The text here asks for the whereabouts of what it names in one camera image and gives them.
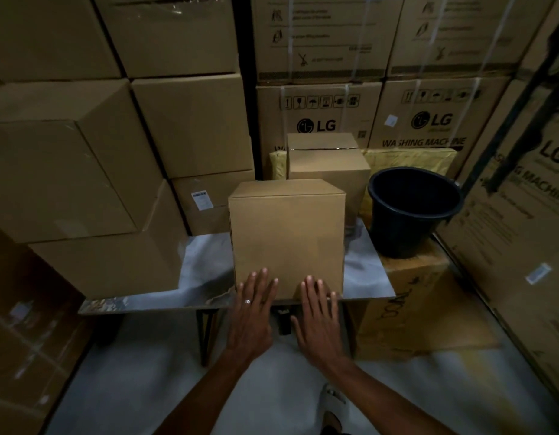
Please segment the cardboard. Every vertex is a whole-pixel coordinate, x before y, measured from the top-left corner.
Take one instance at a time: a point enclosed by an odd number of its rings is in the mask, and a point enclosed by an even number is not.
[[[387,74],[512,73],[552,1],[515,0],[492,46],[509,0],[405,0]]]
[[[231,0],[95,0],[129,78],[235,72]]]
[[[91,336],[83,297],[0,232],[0,434],[37,435]]]
[[[369,148],[451,147],[458,154],[447,176],[454,178],[508,81],[506,77],[388,81]]]
[[[348,302],[348,311],[358,335],[370,336],[381,329],[403,326],[421,307],[449,267],[445,252],[432,240],[428,240],[414,258],[380,256],[380,260],[396,297]]]
[[[371,335],[348,329],[355,360],[407,359],[433,351],[487,349],[500,346],[487,312],[471,293],[445,271],[418,311],[404,327],[381,329]]]
[[[384,77],[402,1],[252,0],[259,82]]]
[[[288,179],[322,179],[346,193],[346,226],[355,226],[370,166],[350,133],[288,134]]]
[[[368,147],[382,84],[257,87],[264,176],[271,178],[269,153],[284,151],[289,133],[352,133]]]
[[[527,53],[523,57],[522,65],[515,74],[519,79],[529,81],[548,55],[548,38],[559,24],[559,0],[555,0],[544,22],[535,34]],[[559,71],[559,58],[553,64],[550,74]]]
[[[471,171],[525,83],[511,82],[459,180]],[[437,230],[484,300],[559,392],[559,113],[498,192],[483,182],[511,150],[549,90],[538,87],[465,200]]]
[[[343,292],[346,195],[320,179],[243,182],[229,197],[235,281],[263,267],[276,299],[296,299],[307,275]]]
[[[253,168],[240,74],[138,79],[132,89],[169,178]]]
[[[133,232],[161,181],[128,81],[0,87],[0,229],[14,241]]]
[[[90,0],[0,0],[2,81],[119,77]]]
[[[88,299],[176,290],[187,231],[164,181],[140,232],[29,246]]]
[[[254,180],[253,169],[173,180],[191,234],[196,236],[228,232],[227,199],[239,183]]]

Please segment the barcode sticker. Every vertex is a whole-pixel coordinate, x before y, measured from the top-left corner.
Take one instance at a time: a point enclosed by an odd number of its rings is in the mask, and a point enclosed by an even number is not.
[[[205,209],[212,209],[213,203],[211,203],[211,199],[207,191],[197,191],[193,192],[190,195],[195,200],[195,204],[197,205],[197,209],[200,211],[204,211]]]
[[[551,272],[550,265],[542,263],[537,269],[533,270],[528,276],[526,276],[525,280],[531,285],[534,285],[541,281],[549,272]]]
[[[385,125],[386,125],[386,126],[392,126],[392,127],[394,127],[394,125],[396,125],[397,122],[398,122],[398,117],[397,117],[397,116],[392,116],[392,115],[390,114],[390,115],[388,115],[388,117],[386,118]]]

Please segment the box flap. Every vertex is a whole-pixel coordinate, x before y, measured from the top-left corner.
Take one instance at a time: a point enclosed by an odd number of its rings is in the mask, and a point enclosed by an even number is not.
[[[289,133],[290,150],[340,150],[358,148],[352,133]]]
[[[266,180],[264,182],[243,182],[229,199],[245,197],[282,197],[288,195],[328,195],[344,194],[344,191],[321,179]]]
[[[0,122],[77,121],[125,84],[126,79],[6,84],[0,87]]]

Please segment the right hand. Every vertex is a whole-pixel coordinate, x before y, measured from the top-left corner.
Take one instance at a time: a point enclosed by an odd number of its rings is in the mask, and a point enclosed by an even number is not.
[[[312,276],[306,277],[300,284],[300,291],[303,326],[295,316],[291,316],[297,342],[305,358],[320,371],[326,372],[348,359],[342,349],[336,293],[330,294],[331,308],[328,308],[327,286],[319,279],[316,294]]]

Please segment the table leg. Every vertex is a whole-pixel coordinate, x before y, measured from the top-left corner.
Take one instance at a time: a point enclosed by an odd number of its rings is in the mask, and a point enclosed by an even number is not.
[[[209,365],[211,350],[217,337],[217,312],[219,310],[197,310],[197,329],[199,331],[199,351],[201,366]]]

